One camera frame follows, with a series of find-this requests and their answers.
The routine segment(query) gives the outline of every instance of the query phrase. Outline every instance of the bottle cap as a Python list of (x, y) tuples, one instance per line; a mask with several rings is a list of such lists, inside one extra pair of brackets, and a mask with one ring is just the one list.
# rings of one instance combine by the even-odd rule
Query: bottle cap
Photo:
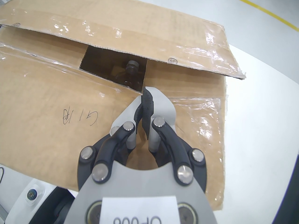
[(139, 63), (136, 62), (136, 61), (129, 61), (128, 64), (127, 64), (127, 66), (128, 66), (128, 65), (134, 65), (134, 66), (139, 67)]

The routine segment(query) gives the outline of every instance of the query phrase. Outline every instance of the silver screw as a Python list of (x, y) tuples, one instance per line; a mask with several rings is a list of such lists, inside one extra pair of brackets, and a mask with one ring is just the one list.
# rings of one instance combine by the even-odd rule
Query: silver screw
[(184, 184), (190, 184), (193, 180), (193, 172), (191, 168), (186, 165), (182, 165), (177, 171), (178, 179)]
[(187, 203), (178, 204), (178, 213), (180, 216), (181, 224), (196, 224), (197, 215), (191, 205)]
[(118, 129), (119, 129), (119, 126), (112, 127), (110, 130), (111, 135), (113, 135)]
[(202, 162), (205, 158), (205, 155), (203, 152), (199, 149), (194, 149), (192, 151), (192, 157), (194, 158), (195, 161)]
[(131, 131), (131, 130), (133, 130), (133, 128), (134, 128), (134, 124), (133, 124), (133, 122), (131, 122), (131, 121), (126, 121), (126, 122), (123, 124), (123, 128), (124, 128), (126, 131)]
[(156, 117), (154, 118), (153, 123), (156, 127), (162, 127), (165, 124), (165, 120), (162, 117)]
[(93, 154), (93, 150), (90, 146), (87, 146), (85, 148), (83, 148), (83, 150), (81, 150), (80, 156), (82, 159), (86, 160), (88, 158), (90, 158)]
[(96, 183), (100, 183), (103, 181), (108, 175), (108, 167), (104, 163), (99, 163), (94, 166), (92, 171), (92, 179)]

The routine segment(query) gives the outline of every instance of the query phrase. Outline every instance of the white table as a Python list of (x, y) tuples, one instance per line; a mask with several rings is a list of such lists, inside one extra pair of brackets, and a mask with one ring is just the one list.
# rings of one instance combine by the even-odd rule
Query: white table
[[(249, 54), (231, 50), (247, 79), (227, 78), (224, 202), (215, 215), (219, 224), (271, 224), (299, 150), (299, 85)], [(30, 180), (5, 171), (0, 204), (6, 211)]]

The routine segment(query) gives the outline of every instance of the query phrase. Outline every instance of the plastic bottle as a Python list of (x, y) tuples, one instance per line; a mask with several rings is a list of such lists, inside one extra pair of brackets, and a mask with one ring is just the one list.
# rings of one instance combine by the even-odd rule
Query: plastic bottle
[(126, 85), (134, 90), (142, 90), (142, 80), (138, 73), (139, 63), (136, 61), (129, 61), (126, 70), (115, 76), (117, 83)]

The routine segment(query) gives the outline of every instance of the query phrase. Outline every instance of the cardboard box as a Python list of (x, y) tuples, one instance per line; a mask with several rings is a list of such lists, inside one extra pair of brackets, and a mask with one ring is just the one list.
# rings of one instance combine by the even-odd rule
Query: cardboard box
[[(204, 151), (208, 199), (220, 208), (224, 76), (245, 78), (222, 26), (136, 0), (11, 0), (0, 7), (0, 24), (1, 164), (77, 190), (81, 149), (108, 134), (140, 95), (113, 82), (129, 60), (136, 60), (143, 86), (182, 104), (176, 106), (181, 126), (197, 119), (190, 107), (219, 104), (213, 111), (196, 110), (205, 121), (214, 111), (217, 116), (209, 126), (211, 138), (206, 137), (211, 146)], [(205, 136), (192, 126), (178, 133), (203, 149)], [(155, 160), (138, 132), (127, 166), (153, 169)]]

